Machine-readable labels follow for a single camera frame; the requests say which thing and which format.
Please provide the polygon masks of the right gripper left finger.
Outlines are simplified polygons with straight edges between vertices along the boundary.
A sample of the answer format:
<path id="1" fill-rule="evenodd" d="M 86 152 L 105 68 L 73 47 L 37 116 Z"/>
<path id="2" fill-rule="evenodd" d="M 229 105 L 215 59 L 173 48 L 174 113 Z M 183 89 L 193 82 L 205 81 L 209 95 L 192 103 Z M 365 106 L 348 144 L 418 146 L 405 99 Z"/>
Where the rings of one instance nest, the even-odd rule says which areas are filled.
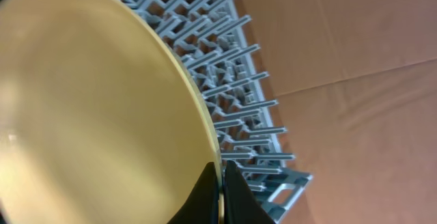
<path id="1" fill-rule="evenodd" d="M 204 167 L 190 195 L 168 224 L 218 224 L 219 181 L 213 162 Z"/>

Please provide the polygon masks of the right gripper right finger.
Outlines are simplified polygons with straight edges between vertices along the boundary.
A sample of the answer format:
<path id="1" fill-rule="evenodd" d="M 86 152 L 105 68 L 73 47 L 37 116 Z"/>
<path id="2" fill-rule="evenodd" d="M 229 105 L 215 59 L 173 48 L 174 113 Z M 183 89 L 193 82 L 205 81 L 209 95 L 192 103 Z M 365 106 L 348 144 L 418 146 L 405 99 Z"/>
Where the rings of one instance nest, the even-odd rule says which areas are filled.
<path id="1" fill-rule="evenodd" d="M 227 161 L 223 187 L 226 224 L 274 224 L 232 160 Z"/>

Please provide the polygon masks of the yellow plate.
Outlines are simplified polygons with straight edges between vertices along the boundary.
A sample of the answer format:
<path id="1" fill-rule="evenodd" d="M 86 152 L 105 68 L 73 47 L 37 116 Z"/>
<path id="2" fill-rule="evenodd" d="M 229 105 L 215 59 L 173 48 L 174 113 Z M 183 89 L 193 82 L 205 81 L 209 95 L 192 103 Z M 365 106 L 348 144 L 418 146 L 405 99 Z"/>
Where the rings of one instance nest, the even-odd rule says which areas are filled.
<path id="1" fill-rule="evenodd" d="M 8 223 L 167 223 L 218 160 L 187 69 L 121 1 L 1 2 Z"/>

